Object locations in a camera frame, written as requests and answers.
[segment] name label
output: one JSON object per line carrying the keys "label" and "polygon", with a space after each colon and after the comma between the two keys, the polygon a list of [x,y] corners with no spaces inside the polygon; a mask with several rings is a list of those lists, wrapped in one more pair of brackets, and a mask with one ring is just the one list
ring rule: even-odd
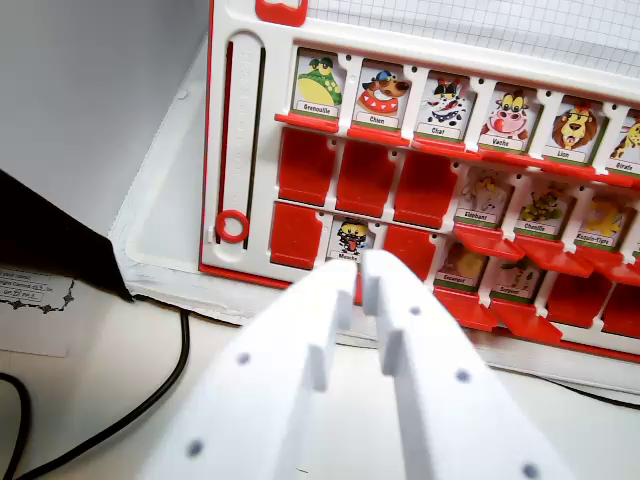
{"label": "name label", "polygon": [[522,150],[524,142],[515,138],[496,137],[495,135],[480,135],[480,143],[492,147],[509,148],[511,150]]}

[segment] red plastic flap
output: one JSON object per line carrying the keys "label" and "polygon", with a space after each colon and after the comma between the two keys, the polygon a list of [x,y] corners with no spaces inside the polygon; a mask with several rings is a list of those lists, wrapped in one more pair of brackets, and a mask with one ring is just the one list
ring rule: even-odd
{"label": "red plastic flap", "polygon": [[271,261],[311,270],[318,254],[322,222],[309,208],[276,203],[271,231]]}
{"label": "red plastic flap", "polygon": [[559,343],[562,338],[560,330],[551,325],[546,318],[536,315],[534,305],[494,298],[489,310],[518,337],[543,343]]}
{"label": "red plastic flap", "polygon": [[348,141],[342,155],[336,208],[382,216],[395,168],[385,147]]}
{"label": "red plastic flap", "polygon": [[440,228],[457,178],[446,158],[407,152],[396,192],[393,219]]}
{"label": "red plastic flap", "polygon": [[596,271],[612,282],[640,287],[640,270],[635,264],[622,263],[624,257],[620,252],[607,252],[598,248],[579,246],[576,249],[576,255],[589,261]]}
{"label": "red plastic flap", "polygon": [[460,325],[490,332],[498,326],[498,319],[478,300],[477,293],[462,292],[444,287],[435,287],[436,298],[449,310]]}
{"label": "red plastic flap", "polygon": [[602,315],[603,331],[640,338],[640,288],[617,285]]}
{"label": "red plastic flap", "polygon": [[589,262],[571,252],[565,252],[560,240],[516,235],[515,244],[545,270],[578,277],[588,277],[593,272],[593,266]]}
{"label": "red plastic flap", "polygon": [[547,300],[549,320],[591,328],[604,305],[611,282],[599,273],[588,278],[558,275]]}
{"label": "red plastic flap", "polygon": [[327,137],[294,128],[282,130],[280,198],[324,205],[336,152]]}
{"label": "red plastic flap", "polygon": [[307,115],[300,115],[299,113],[293,112],[288,115],[276,113],[274,118],[278,122],[288,123],[289,125],[295,125],[296,127],[312,128],[313,130],[328,133],[336,133],[338,131],[337,119],[326,120],[324,118],[309,117]]}
{"label": "red plastic flap", "polygon": [[436,246],[429,232],[390,225],[384,240],[384,249],[393,253],[423,282],[429,274]]}
{"label": "red plastic flap", "polygon": [[433,138],[416,136],[413,138],[411,146],[416,150],[420,150],[424,153],[430,153],[432,155],[441,155],[443,157],[475,162],[482,160],[482,154],[479,152],[466,151],[465,144],[462,142],[445,142],[442,140],[435,140]]}
{"label": "red plastic flap", "polygon": [[524,250],[502,238],[502,230],[458,222],[453,227],[453,233],[472,252],[514,261],[524,257]]}
{"label": "red plastic flap", "polygon": [[357,138],[359,140],[366,140],[368,142],[384,143],[385,145],[392,145],[394,147],[407,147],[409,146],[409,140],[402,138],[400,132],[389,132],[386,130],[380,130],[379,128],[367,128],[360,125],[353,125],[347,130],[347,136],[351,138]]}
{"label": "red plastic flap", "polygon": [[308,3],[309,0],[302,0],[298,8],[293,8],[283,3],[267,3],[264,0],[256,0],[256,15],[264,22],[299,27],[307,19]]}

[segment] frog character card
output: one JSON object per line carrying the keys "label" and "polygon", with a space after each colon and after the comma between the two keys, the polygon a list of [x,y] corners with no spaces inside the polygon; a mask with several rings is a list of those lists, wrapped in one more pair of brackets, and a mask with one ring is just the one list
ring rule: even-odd
{"label": "frog character card", "polygon": [[533,303],[543,276],[544,270],[527,257],[517,262],[502,260],[490,296],[518,303]]}
{"label": "frog character card", "polygon": [[415,135],[461,142],[475,99],[467,77],[430,72],[420,102]]}
{"label": "frog character card", "polygon": [[556,162],[589,165],[605,120],[602,104],[565,96],[542,155]]}
{"label": "frog character card", "polygon": [[548,180],[531,182],[528,200],[520,210],[514,232],[557,240],[573,207],[573,197],[566,192],[569,185]]}
{"label": "frog character card", "polygon": [[630,110],[620,129],[620,143],[611,152],[607,170],[640,177],[640,111]]}
{"label": "frog character card", "polygon": [[441,287],[477,292],[488,261],[489,257],[486,255],[472,252],[461,243],[453,243],[433,283]]}
{"label": "frog character card", "polygon": [[626,204],[626,199],[623,198],[594,197],[574,243],[584,247],[616,251],[631,218],[631,209],[627,208]]}
{"label": "frog character card", "polygon": [[363,251],[373,247],[374,239],[366,222],[352,218],[334,218],[327,257],[360,263]]}
{"label": "frog character card", "polygon": [[291,110],[311,117],[337,119],[346,76],[336,54],[300,48]]}
{"label": "frog character card", "polygon": [[401,65],[364,60],[353,124],[400,131],[410,88]]}
{"label": "frog character card", "polygon": [[454,220],[482,227],[498,227],[513,192],[513,187],[506,182],[507,175],[487,168],[470,168]]}
{"label": "frog character card", "polygon": [[478,143],[495,150],[526,152],[541,108],[536,91],[499,83],[490,105]]}

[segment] dog character card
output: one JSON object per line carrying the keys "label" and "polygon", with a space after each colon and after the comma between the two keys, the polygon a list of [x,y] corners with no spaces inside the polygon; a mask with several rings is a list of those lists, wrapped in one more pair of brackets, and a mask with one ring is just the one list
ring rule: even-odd
{"label": "dog character card", "polygon": [[478,143],[495,150],[526,152],[540,112],[536,91],[499,83],[489,108]]}
{"label": "dog character card", "polygon": [[514,232],[549,240],[559,239],[573,207],[573,197],[566,193],[568,189],[565,183],[533,181]]}
{"label": "dog character card", "polygon": [[442,267],[436,273],[434,285],[477,292],[480,279],[489,257],[467,250],[461,243],[454,243],[447,252]]}
{"label": "dog character card", "polygon": [[607,251],[617,250],[622,242],[622,232],[631,218],[631,210],[626,203],[624,198],[594,197],[574,243]]}
{"label": "dog character card", "polygon": [[527,257],[517,262],[502,260],[490,296],[518,303],[533,303],[543,276],[544,270]]}
{"label": "dog character card", "polygon": [[411,84],[402,66],[365,60],[362,62],[353,123],[399,131],[407,108]]}
{"label": "dog character card", "polygon": [[630,110],[620,129],[620,143],[611,152],[607,170],[640,177],[640,111]]}
{"label": "dog character card", "polygon": [[362,252],[373,247],[374,238],[366,222],[351,218],[334,218],[327,257],[345,258],[360,263]]}
{"label": "dog character card", "polygon": [[589,165],[604,123],[602,104],[565,96],[542,154],[557,162]]}
{"label": "dog character card", "polygon": [[335,120],[340,116],[346,70],[334,53],[298,49],[291,111]]}
{"label": "dog character card", "polygon": [[505,172],[470,168],[458,200],[455,221],[489,228],[499,226],[513,192],[506,177]]}
{"label": "dog character card", "polygon": [[467,77],[430,72],[420,102],[416,136],[461,142],[475,100]]}

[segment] white paper label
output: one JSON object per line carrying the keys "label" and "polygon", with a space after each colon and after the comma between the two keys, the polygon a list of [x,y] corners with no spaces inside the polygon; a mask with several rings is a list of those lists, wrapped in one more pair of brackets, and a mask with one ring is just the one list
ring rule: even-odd
{"label": "white paper label", "polygon": [[470,218],[487,223],[496,223],[498,221],[498,217],[491,213],[476,212],[473,210],[466,210],[464,208],[459,208],[456,211],[456,217]]}
{"label": "white paper label", "polygon": [[494,135],[480,135],[480,143],[491,145],[492,147],[510,148],[511,150],[522,150],[524,142],[514,138],[496,137]]}
{"label": "white paper label", "polygon": [[571,160],[572,162],[584,163],[587,161],[587,156],[584,154],[584,152],[578,152],[576,150],[565,150],[564,148],[553,147],[551,145],[545,145],[544,149],[542,150],[542,154],[548,157]]}
{"label": "white paper label", "polygon": [[383,127],[398,128],[398,119],[395,117],[384,117],[382,115],[374,115],[367,112],[358,112],[356,121],[363,123],[371,123],[372,125],[381,125]]}
{"label": "white paper label", "polygon": [[419,123],[418,129],[420,133],[428,133],[429,135],[437,135],[439,137],[455,138],[459,140],[462,132],[457,128],[441,127],[439,125],[431,125],[429,123]]}
{"label": "white paper label", "polygon": [[317,113],[318,115],[326,115],[328,117],[338,116],[338,107],[329,107],[328,105],[318,105],[317,103],[304,102],[299,100],[296,104],[297,110],[303,110],[309,113]]}

